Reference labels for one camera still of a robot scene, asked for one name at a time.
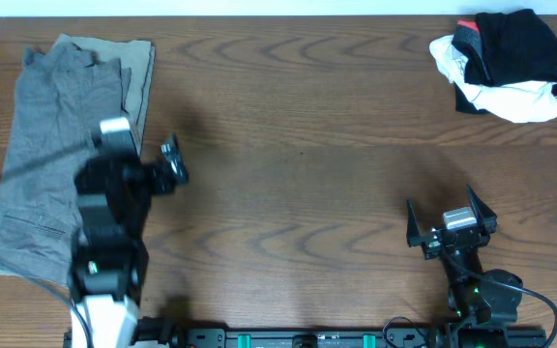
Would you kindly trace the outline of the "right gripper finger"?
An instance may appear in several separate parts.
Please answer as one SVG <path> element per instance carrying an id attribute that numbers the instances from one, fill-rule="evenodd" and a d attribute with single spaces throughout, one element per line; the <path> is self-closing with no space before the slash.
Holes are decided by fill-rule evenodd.
<path id="1" fill-rule="evenodd" d="M 477 219 L 477 224 L 487 233 L 492 234 L 497 229 L 497 215 L 481 200 L 471 186 L 466 186 L 468 199 Z"/>
<path id="2" fill-rule="evenodd" d="M 425 244 L 425 236 L 421 233 L 415 211 L 410 200 L 406 201 L 408 219 L 406 229 L 406 242 L 409 247 L 419 247 Z"/>

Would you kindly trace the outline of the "black leggings with red waistband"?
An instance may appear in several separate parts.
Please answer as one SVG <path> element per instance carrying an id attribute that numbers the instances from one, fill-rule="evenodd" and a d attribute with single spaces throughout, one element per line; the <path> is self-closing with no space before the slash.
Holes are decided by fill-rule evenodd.
<path id="1" fill-rule="evenodd" d="M 478 13 L 455 27 L 452 46 L 468 58 L 464 81 L 503 86 L 557 83 L 557 37 L 531 9 Z"/>

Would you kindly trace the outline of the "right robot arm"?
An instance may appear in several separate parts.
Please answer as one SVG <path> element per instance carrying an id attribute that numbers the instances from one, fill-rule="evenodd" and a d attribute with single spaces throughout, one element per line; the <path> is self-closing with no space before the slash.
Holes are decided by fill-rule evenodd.
<path id="1" fill-rule="evenodd" d="M 424 233 L 407 202 L 406 241 L 426 260 L 439 259 L 449 284 L 449 309 L 457 318 L 431 328 L 428 347 L 508 347 L 507 327 L 517 320 L 522 280 L 510 272 L 485 271 L 479 249 L 497 229 L 497 215 L 470 187 L 468 207 L 443 214 L 443 224 Z"/>

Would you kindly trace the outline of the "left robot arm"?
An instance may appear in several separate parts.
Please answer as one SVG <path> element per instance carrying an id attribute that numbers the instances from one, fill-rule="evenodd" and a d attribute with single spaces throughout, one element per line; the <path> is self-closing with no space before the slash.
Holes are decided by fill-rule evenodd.
<path id="1" fill-rule="evenodd" d="M 182 333 L 165 319 L 140 317 L 149 253 L 142 234 L 156 195 L 185 185 L 189 174 L 178 141 L 144 162 L 135 151 L 107 150 L 77 172 L 82 225 L 72 246 L 68 287 L 73 301 L 67 347 L 181 347 Z"/>

